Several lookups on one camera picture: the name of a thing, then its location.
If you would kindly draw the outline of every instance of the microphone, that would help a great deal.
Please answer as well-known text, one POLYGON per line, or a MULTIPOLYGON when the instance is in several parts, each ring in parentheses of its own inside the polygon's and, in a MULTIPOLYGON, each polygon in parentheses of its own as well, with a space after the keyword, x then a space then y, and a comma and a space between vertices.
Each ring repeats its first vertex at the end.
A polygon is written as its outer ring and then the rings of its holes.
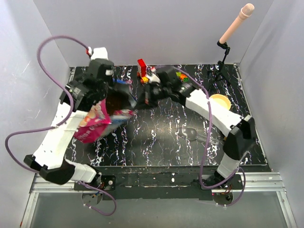
POLYGON ((224 35, 219 39, 220 44, 224 44, 230 36, 237 30, 237 28, 243 23, 246 18, 249 18, 255 9, 254 5, 251 3, 246 4, 238 14, 237 18, 234 22, 230 25, 224 35))

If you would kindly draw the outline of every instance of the tripod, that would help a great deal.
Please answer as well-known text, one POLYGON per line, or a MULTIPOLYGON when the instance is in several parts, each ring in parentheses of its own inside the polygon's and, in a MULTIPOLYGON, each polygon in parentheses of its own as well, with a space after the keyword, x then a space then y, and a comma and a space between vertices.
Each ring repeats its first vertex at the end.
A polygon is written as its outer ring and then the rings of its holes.
POLYGON ((217 43, 217 45, 219 47, 221 47, 222 49, 225 49, 225 56, 223 58, 222 61, 219 61, 218 62, 218 68, 215 67, 215 70, 209 70, 207 73, 208 75, 212 74, 214 77, 214 79, 212 80, 211 84, 208 86, 208 91, 211 89, 212 86, 214 86, 214 83, 216 82, 219 82, 221 80, 225 80, 227 82, 227 86, 230 86, 231 83, 229 82, 229 80, 222 74, 222 69, 223 69, 223 66, 224 66, 224 62, 225 62, 225 59, 227 57, 227 55, 229 54, 229 51, 230 51, 230 47, 228 47, 227 43, 225 42, 224 44, 221 44, 219 41, 217 43))

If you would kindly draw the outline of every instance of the white wall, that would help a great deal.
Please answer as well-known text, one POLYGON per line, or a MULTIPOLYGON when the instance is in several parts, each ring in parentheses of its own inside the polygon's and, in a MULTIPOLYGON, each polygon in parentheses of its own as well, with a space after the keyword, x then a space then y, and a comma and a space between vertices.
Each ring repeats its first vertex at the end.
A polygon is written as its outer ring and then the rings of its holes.
POLYGON ((270 166, 280 171, 304 227, 304 2, 275 0, 240 64, 270 166))
MULTIPOLYGON (((49 126, 55 116, 60 89, 41 71, 36 50, 51 34, 32 0, 0 0, 0 227, 19 227, 34 174, 22 169, 4 147, 14 131, 49 126)), ((47 69, 61 82, 68 65, 55 43, 43 51, 47 69)), ((33 153, 46 133, 15 136, 9 145, 23 161, 33 153)))
MULTIPOLYGON (((217 41, 248 0, 34 0, 52 35, 106 47, 116 65, 217 63, 217 41)), ((273 0, 251 0, 255 12, 230 38, 227 63, 240 62, 273 0)), ((73 44, 58 41, 69 66, 87 66, 73 44)))

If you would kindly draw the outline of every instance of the yellow bowl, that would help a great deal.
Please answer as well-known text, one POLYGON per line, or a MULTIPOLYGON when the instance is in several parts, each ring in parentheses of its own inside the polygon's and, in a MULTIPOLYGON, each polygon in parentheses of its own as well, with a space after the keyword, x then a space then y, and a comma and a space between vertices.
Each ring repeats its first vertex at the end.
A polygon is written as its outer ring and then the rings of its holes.
POLYGON ((231 108, 231 102, 229 101, 228 97, 222 94, 214 94, 210 98, 212 98, 215 102, 229 110, 231 108))

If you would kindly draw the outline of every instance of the marble pattern tabletop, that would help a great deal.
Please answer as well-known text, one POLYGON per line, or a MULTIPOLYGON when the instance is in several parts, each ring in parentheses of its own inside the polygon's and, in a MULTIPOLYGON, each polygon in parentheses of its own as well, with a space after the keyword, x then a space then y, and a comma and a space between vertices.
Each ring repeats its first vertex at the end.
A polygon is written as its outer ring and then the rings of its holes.
MULTIPOLYGON (((207 71, 211 65, 178 65, 203 86, 212 80, 207 71)), ((86 70, 76 67, 75 75, 86 70)), ((118 79, 132 80, 132 94, 138 97, 142 85, 136 76, 137 66, 116 66, 118 79)), ((233 65, 225 65, 224 75, 231 82, 220 81, 210 91, 212 94, 226 95, 231 101, 231 111, 245 116, 249 114, 248 105, 242 91, 241 82, 233 65)), ((182 105, 164 99, 159 106, 151 110, 141 110, 127 124, 95 143, 83 144, 73 138, 66 150, 66 158, 79 163, 94 166, 195 166, 200 165, 204 142, 188 141, 176 135, 179 127, 194 128, 204 134, 208 130, 208 121, 182 105)), ((222 139, 217 127, 212 127, 211 137, 222 139)), ((208 147, 204 165, 219 165, 223 156, 223 144, 211 144, 208 147)), ((259 141, 249 150, 241 164, 263 165, 266 159, 259 141)))

